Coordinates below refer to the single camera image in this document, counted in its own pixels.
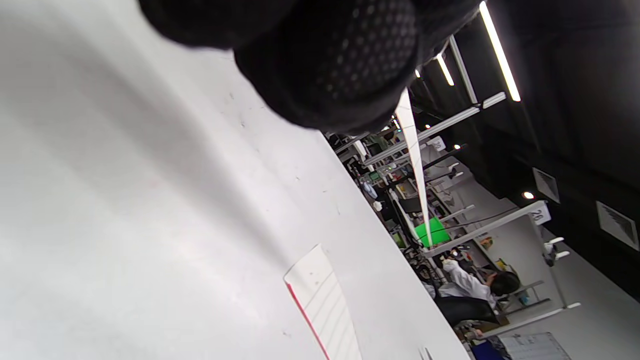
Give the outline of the person's left hand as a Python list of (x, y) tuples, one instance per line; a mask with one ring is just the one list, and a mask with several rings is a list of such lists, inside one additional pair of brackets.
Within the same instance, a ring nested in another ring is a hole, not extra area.
[(470, 22), (478, 0), (140, 0), (164, 38), (231, 50), (282, 119), (343, 135), (379, 132), (418, 66)]

